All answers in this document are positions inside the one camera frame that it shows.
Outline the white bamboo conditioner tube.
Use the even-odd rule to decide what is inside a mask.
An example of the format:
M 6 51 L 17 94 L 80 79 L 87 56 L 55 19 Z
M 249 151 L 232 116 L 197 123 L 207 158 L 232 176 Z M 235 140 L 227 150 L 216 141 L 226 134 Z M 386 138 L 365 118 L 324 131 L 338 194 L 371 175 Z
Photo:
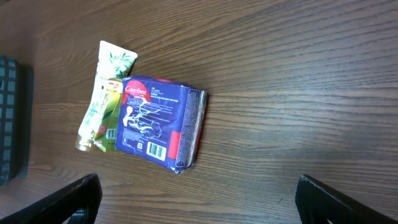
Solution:
M 81 151 L 101 151 L 94 144 L 94 131 L 100 125 L 99 116 L 105 86 L 110 78 L 123 80 L 137 59 L 137 54 L 102 40 L 99 43 L 98 64 L 89 107 L 78 129 L 75 147 Z

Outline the purple Carefree liner pack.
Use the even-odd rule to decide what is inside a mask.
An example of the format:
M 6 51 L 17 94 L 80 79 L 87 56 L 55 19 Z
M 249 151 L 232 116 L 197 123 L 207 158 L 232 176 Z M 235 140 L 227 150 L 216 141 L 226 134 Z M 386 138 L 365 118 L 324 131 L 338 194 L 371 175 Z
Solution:
M 207 92 L 133 75 L 123 79 L 115 148 L 180 173 L 195 162 Z

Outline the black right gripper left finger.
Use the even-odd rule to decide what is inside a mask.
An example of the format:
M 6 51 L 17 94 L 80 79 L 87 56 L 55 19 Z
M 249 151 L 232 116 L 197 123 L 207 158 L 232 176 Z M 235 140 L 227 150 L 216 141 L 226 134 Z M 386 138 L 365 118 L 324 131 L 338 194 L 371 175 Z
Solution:
M 94 223 L 102 199 L 97 174 L 88 174 L 32 205 L 13 213 L 1 223 Z

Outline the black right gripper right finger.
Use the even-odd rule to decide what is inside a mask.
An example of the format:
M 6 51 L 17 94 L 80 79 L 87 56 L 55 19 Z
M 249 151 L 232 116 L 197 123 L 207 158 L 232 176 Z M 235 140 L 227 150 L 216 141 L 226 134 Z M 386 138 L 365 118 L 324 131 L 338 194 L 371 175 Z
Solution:
M 295 204 L 301 222 L 306 224 L 397 224 L 396 220 L 307 174 L 301 175 L 297 182 Z

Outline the green snack packet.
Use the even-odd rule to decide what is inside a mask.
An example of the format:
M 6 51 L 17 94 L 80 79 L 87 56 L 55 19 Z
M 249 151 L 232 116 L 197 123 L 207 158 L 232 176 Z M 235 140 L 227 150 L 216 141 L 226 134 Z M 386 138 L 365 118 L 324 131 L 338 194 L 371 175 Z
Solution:
M 116 152 L 114 145 L 123 93 L 122 80 L 110 78 L 104 89 L 104 100 L 99 112 L 99 126 L 94 131 L 94 144 L 103 152 Z

